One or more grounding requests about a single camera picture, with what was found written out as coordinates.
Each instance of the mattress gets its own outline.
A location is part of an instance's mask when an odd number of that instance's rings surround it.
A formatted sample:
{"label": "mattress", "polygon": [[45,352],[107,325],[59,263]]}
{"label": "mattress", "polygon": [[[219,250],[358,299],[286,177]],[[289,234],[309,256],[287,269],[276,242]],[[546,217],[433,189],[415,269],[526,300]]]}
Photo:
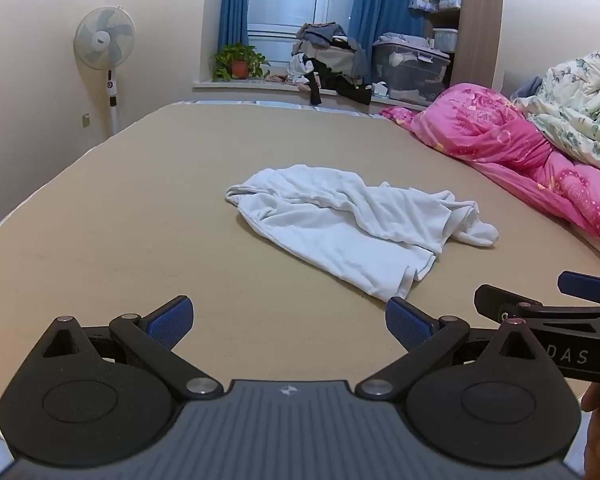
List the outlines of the mattress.
{"label": "mattress", "polygon": [[568,304],[555,285],[562,270],[600,275],[598,254],[566,227],[391,121],[174,104],[87,153],[0,226],[0,394],[55,317],[102,325],[178,294],[192,299],[195,326],[175,351],[225,386],[354,384],[402,355],[380,301],[257,237],[224,201],[228,186],[262,168],[298,163],[478,202],[500,241],[492,250],[446,245],[409,294],[431,316],[491,327],[472,305],[482,283]]}

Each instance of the human hand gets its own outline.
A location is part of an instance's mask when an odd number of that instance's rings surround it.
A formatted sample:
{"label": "human hand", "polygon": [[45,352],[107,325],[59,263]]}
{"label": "human hand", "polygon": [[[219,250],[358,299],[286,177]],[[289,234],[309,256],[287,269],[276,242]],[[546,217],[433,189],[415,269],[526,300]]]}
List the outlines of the human hand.
{"label": "human hand", "polygon": [[584,450],[585,480],[600,480],[600,384],[591,383],[580,403],[583,412],[593,412]]}

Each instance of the window sill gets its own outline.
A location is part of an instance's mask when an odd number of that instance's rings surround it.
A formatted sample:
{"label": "window sill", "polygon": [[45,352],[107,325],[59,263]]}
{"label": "window sill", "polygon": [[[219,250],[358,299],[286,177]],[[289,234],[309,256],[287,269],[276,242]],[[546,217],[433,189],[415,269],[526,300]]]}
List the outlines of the window sill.
{"label": "window sill", "polygon": [[[271,83],[262,81],[262,79],[246,79],[232,81],[202,81],[193,83],[193,91],[200,89],[217,89],[231,88],[244,90],[276,90],[282,92],[301,92],[297,86],[288,85],[285,83]],[[320,95],[337,95],[335,90],[320,89]],[[371,102],[378,105],[387,106],[404,106],[412,110],[424,110],[427,107],[421,103],[408,103],[406,101],[398,101],[397,99],[385,99],[382,97],[371,97]]]}

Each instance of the white towel on sill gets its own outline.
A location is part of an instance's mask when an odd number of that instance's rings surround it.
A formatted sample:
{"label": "white towel on sill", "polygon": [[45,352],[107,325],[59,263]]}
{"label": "white towel on sill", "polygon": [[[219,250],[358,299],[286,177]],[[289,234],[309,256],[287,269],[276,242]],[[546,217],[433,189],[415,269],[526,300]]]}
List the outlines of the white towel on sill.
{"label": "white towel on sill", "polygon": [[382,301],[405,298],[449,237],[480,247],[498,240],[478,205],[450,191],[366,186],[330,168],[262,170],[229,187],[226,200],[260,236]]}

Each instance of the transparent storage bin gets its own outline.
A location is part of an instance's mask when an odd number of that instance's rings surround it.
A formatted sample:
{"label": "transparent storage bin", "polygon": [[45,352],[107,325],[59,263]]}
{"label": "transparent storage bin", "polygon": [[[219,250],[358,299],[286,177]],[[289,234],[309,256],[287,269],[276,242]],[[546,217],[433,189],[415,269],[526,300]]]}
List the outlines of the transparent storage bin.
{"label": "transparent storage bin", "polygon": [[455,52],[458,44],[458,30],[456,28],[434,28],[433,44],[442,52]]}
{"label": "transparent storage bin", "polygon": [[384,81],[391,99],[429,104],[444,91],[449,56],[437,50],[403,44],[373,46],[371,81]]}

